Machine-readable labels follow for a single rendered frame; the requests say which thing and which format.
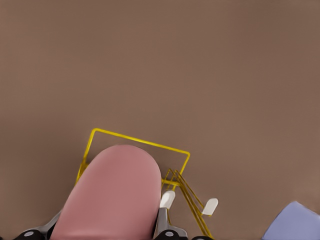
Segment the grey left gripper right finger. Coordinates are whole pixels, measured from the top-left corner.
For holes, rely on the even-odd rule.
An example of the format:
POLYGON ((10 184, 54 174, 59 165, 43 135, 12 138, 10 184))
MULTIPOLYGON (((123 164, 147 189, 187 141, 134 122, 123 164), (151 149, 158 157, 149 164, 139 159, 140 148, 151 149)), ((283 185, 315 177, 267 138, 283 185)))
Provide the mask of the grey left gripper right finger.
POLYGON ((187 232, 169 223, 168 209, 159 208, 153 240, 188 240, 187 232))

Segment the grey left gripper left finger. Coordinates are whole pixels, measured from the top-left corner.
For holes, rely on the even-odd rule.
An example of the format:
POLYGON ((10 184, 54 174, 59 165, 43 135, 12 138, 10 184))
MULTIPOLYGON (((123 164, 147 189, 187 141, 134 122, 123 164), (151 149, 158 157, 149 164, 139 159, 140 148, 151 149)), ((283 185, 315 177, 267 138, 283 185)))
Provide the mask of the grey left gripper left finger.
POLYGON ((61 212, 62 210, 60 210, 47 224, 29 228, 13 240, 50 240, 61 212))

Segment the pink plate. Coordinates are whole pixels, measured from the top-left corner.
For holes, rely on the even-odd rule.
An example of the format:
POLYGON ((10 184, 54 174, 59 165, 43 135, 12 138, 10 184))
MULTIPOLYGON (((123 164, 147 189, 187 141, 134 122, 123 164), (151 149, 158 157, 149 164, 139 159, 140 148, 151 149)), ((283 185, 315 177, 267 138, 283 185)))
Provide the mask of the pink plate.
POLYGON ((51 240, 150 240, 161 199, 153 157, 131 145, 100 152, 71 191, 51 240))

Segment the lavender blue flat object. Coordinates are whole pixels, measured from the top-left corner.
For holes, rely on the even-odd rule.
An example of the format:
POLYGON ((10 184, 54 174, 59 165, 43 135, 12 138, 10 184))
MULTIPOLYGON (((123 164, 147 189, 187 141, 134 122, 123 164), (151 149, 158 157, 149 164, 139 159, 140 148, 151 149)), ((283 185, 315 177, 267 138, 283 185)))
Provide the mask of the lavender blue flat object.
POLYGON ((320 240, 320 214, 293 201, 276 216, 261 240, 320 240))

